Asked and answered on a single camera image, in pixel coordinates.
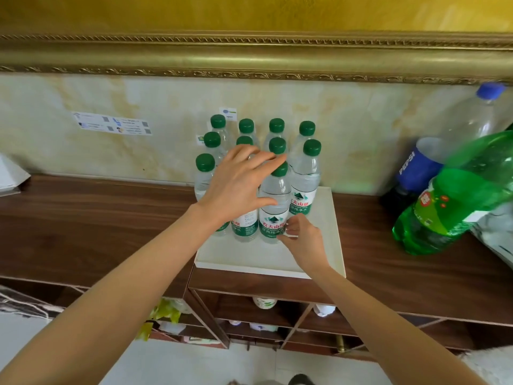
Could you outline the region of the person's right hand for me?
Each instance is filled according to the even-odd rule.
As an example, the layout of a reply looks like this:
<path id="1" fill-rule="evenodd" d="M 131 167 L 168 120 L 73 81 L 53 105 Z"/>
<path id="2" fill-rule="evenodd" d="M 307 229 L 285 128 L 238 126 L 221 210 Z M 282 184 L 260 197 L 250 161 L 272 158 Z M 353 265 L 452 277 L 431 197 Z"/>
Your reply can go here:
<path id="1" fill-rule="evenodd" d="M 331 268 L 319 228 L 311 224 L 305 233 L 285 233 L 277 236 L 292 253 L 297 265 L 311 278 L 318 279 Z"/>

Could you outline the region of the person's left hand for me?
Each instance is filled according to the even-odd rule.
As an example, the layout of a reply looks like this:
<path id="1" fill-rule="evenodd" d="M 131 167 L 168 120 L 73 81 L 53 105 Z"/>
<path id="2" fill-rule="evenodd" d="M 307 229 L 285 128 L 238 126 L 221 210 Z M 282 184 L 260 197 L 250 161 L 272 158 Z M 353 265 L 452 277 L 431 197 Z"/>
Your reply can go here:
<path id="1" fill-rule="evenodd" d="M 259 197 L 260 185 L 286 157 L 247 144 L 231 149 L 215 169 L 205 195 L 197 203 L 206 226 L 215 231 L 224 223 L 253 211 L 241 210 L 242 201 L 253 195 Z"/>

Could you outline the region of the clear green-capped water bottle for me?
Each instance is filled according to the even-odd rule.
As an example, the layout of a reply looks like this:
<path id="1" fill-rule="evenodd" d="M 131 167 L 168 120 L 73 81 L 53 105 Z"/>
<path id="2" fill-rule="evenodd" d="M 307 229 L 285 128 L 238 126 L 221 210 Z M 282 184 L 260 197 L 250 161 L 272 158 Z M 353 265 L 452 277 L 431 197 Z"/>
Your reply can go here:
<path id="1" fill-rule="evenodd" d="M 285 161 L 263 181 L 259 197 L 273 198 L 277 205 L 268 205 L 259 209 L 259 231 L 263 241 L 277 244 L 277 236 L 285 232 L 291 202 L 291 185 L 287 178 L 288 163 Z"/>

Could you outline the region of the person's left forearm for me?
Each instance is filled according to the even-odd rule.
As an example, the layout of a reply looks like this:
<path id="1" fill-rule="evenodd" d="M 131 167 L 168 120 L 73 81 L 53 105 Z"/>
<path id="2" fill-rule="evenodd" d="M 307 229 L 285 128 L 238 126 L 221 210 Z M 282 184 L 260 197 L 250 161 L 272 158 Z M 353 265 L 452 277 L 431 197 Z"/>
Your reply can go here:
<path id="1" fill-rule="evenodd" d="M 46 325 L 0 385 L 99 385 L 199 247 L 230 213 L 198 202 Z"/>

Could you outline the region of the person's right forearm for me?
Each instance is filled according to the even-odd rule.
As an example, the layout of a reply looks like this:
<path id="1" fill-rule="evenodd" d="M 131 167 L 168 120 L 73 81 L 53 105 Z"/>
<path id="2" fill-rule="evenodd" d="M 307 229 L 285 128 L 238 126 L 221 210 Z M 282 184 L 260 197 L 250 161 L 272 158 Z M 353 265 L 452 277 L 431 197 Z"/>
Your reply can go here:
<path id="1" fill-rule="evenodd" d="M 488 385 L 441 344 L 333 270 L 306 271 L 394 385 Z"/>

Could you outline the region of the group of green-capped bottles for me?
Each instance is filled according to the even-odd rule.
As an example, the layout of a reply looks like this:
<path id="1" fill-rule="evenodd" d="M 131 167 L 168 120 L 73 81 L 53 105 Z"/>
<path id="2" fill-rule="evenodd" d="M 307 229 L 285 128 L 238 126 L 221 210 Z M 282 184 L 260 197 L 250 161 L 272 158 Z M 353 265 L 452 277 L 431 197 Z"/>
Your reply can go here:
<path id="1" fill-rule="evenodd" d="M 228 133 L 226 119 L 223 115 L 213 115 L 210 119 L 212 131 L 204 135 L 206 152 L 198 155 L 195 160 L 197 176 L 195 181 L 195 195 L 198 202 L 205 195 L 215 169 L 228 153 Z M 311 137 L 315 130 L 313 122 L 304 121 L 300 124 L 300 135 L 305 139 L 291 148 L 287 155 L 287 178 L 291 185 L 290 214 L 308 214 L 315 199 L 320 183 L 320 164 L 318 156 L 321 152 L 321 143 Z M 241 215 L 240 217 L 224 223 L 217 233 L 223 233 L 228 226 L 240 242 L 249 242 L 257 236 L 259 231 L 259 209 Z"/>

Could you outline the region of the yellow plastic packaging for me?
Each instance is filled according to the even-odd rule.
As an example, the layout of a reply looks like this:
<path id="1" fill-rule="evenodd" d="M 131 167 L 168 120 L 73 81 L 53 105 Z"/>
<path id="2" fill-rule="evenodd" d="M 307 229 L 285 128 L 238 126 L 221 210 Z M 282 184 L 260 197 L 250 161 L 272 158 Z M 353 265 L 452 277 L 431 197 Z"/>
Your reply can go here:
<path id="1" fill-rule="evenodd" d="M 177 307 L 177 301 L 170 298 L 161 298 L 159 303 L 151 310 L 149 317 L 139 328 L 134 340 L 147 341 L 153 330 L 153 323 L 164 318 L 170 319 L 170 322 L 177 324 L 182 312 Z"/>

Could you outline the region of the dark wooden shelf cabinet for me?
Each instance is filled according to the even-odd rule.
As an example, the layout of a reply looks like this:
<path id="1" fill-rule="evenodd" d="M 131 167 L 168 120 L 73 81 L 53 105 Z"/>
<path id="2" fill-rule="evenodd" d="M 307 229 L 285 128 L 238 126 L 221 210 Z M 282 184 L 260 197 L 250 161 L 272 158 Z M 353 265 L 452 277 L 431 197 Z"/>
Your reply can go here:
<path id="1" fill-rule="evenodd" d="M 128 182 L 36 175 L 21 194 L 0 198 L 0 287 L 29 303 L 72 304 L 83 291 L 174 222 L 194 202 L 193 190 Z M 471 234 L 427 257 L 402 252 L 391 219 L 376 197 L 334 194 L 332 227 L 323 236 L 331 264 L 454 355 L 513 345 L 513 271 Z M 165 290 L 191 314 L 171 335 L 155 324 L 151 338 L 214 342 L 375 361 L 336 310 L 321 318 L 315 304 L 331 300 L 311 280 L 200 267 L 195 260 Z M 253 297 L 277 299 L 262 310 Z M 337 353 L 336 335 L 346 352 Z"/>

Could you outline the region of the large green soda bottle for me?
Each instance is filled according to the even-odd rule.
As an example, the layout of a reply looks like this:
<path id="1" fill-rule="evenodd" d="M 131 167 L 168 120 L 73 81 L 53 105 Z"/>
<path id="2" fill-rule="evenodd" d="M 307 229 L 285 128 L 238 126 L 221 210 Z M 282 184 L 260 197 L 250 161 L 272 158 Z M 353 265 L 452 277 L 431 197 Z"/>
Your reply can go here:
<path id="1" fill-rule="evenodd" d="M 513 130 L 459 148 L 396 220 L 392 235 L 411 255 L 444 251 L 479 219 L 513 200 Z"/>

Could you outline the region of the large blue-label cola bottle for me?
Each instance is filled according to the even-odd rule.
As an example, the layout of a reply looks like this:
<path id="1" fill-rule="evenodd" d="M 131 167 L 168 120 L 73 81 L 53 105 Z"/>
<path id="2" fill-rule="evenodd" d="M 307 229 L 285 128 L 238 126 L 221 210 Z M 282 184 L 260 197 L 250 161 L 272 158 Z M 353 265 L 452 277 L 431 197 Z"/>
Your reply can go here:
<path id="1" fill-rule="evenodd" d="M 434 133 L 415 142 L 392 187 L 380 197 L 381 206 L 397 218 L 427 188 L 458 148 L 504 130 L 498 123 L 496 102 L 505 90 L 501 83 L 483 83 L 473 96 L 437 114 L 428 123 L 429 131 Z"/>

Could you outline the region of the clear plastic bag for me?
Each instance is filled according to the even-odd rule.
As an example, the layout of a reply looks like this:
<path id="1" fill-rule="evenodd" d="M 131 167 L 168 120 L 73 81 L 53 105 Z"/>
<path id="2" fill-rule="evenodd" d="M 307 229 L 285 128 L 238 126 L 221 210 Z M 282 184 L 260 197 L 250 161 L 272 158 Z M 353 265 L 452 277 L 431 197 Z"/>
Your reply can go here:
<path id="1" fill-rule="evenodd" d="M 513 270 L 513 201 L 479 219 L 471 233 Z"/>

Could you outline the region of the white fluffy cloth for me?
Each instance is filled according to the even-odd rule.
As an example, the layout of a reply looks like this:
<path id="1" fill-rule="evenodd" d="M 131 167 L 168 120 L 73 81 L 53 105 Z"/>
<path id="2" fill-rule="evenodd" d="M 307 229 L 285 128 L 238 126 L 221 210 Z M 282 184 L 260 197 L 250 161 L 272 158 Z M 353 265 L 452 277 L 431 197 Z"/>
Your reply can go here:
<path id="1" fill-rule="evenodd" d="M 458 358 L 489 385 L 513 385 L 513 345 L 465 352 Z"/>

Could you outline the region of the white cardboard box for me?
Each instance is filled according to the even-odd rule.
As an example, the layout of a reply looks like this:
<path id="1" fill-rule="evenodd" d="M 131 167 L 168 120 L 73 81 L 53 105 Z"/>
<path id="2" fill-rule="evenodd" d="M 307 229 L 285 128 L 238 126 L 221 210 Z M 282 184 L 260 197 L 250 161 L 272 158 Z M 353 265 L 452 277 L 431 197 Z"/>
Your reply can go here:
<path id="1" fill-rule="evenodd" d="M 0 198 L 21 193 L 21 185 L 30 177 L 22 167 L 0 153 Z"/>

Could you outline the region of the gold ornate frame moulding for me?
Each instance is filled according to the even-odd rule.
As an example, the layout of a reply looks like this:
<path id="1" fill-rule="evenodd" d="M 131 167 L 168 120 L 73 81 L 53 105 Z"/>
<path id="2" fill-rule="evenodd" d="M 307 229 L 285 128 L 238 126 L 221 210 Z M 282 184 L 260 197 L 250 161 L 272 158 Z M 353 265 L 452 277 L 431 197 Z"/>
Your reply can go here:
<path id="1" fill-rule="evenodd" d="M 513 33 L 0 33 L 0 73 L 513 86 Z"/>

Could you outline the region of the long white wall sticker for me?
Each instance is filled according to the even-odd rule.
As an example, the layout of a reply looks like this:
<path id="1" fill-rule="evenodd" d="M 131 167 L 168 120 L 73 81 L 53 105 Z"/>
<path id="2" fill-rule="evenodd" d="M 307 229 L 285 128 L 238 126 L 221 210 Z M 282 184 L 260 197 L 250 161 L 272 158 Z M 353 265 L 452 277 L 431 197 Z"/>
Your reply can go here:
<path id="1" fill-rule="evenodd" d="M 121 135 L 153 135 L 149 123 L 145 120 L 84 112 L 72 112 L 72 115 L 79 127 L 84 130 Z"/>

